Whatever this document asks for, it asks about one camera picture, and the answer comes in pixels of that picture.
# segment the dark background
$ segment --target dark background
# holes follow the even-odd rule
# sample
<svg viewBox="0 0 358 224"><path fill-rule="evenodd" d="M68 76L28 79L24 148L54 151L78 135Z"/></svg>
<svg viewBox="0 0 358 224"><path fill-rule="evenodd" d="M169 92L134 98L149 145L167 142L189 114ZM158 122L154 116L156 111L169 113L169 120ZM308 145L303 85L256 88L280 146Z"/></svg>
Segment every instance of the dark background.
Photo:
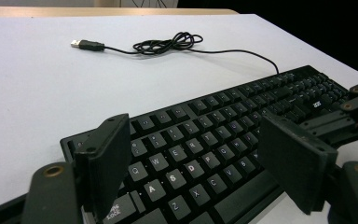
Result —
<svg viewBox="0 0 358 224"><path fill-rule="evenodd" d="M178 7L254 13L358 71L358 1L180 0Z"/></svg>

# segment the wire in background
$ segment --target wire in background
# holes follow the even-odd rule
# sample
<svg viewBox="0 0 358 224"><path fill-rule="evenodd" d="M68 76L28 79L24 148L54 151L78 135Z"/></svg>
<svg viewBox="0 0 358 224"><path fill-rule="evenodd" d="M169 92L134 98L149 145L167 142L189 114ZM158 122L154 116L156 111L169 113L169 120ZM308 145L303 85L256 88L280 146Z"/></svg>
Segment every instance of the wire in background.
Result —
<svg viewBox="0 0 358 224"><path fill-rule="evenodd" d="M143 54L143 55L159 55L167 52L168 50L175 49L175 50L188 50L197 53L205 53L205 54L218 54L218 53L229 53L229 52L241 52L241 53L248 53L252 54L258 58L266 60L267 62L271 63L277 74L279 74L278 66L270 59L259 55L257 53L251 52L245 49L226 49L226 50L198 50L192 49L195 44L198 44L203 41L202 36L200 35L191 35L189 32L180 32L176 34L172 39L168 40L146 40L141 43L134 44L132 47L135 51L126 51L122 49L115 49L112 47L107 47L102 43L92 42L88 40L74 40L71 43L73 48L78 49L87 49L93 51L103 51L105 49L111 49L120 53L124 54Z"/></svg>

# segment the black keyboard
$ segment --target black keyboard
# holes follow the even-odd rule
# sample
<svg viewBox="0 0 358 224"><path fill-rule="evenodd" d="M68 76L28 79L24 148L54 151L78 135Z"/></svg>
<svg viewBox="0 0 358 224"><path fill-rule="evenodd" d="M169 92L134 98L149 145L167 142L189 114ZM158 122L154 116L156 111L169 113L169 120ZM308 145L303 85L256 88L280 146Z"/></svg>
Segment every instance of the black keyboard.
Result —
<svg viewBox="0 0 358 224"><path fill-rule="evenodd" d="M282 194L257 161L262 115L299 123L346 96L304 66L131 118L131 165L103 223L251 221ZM67 161L91 134L61 140Z"/></svg>

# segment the table surface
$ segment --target table surface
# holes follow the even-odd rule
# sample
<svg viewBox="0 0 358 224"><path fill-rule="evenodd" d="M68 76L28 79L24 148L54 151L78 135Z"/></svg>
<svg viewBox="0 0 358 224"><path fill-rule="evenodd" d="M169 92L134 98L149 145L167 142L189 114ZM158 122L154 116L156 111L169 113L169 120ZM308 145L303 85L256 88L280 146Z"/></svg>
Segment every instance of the table surface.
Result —
<svg viewBox="0 0 358 224"><path fill-rule="evenodd" d="M0 7L0 17L9 17L0 18L0 203L25 193L38 167L63 161L61 138L93 129L115 114L134 117L274 73L251 56L171 53L133 59L71 49L71 38L105 40L124 49L188 29L203 35L199 49L252 49L268 55L281 71L310 64L346 88L358 83L358 72L345 64L255 15L236 14L228 9ZM340 151L339 162L347 160L347 151ZM259 223L326 223L327 209L307 217L286 197Z"/></svg>

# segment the spacebar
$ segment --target spacebar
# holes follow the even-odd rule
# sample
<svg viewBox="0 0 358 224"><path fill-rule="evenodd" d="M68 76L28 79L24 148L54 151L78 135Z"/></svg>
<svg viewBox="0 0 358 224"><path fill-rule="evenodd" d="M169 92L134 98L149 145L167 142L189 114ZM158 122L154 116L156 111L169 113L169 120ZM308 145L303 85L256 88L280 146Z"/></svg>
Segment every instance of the spacebar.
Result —
<svg viewBox="0 0 358 224"><path fill-rule="evenodd" d="M215 205L214 209L224 223L233 223L277 187L272 175L263 171Z"/></svg>

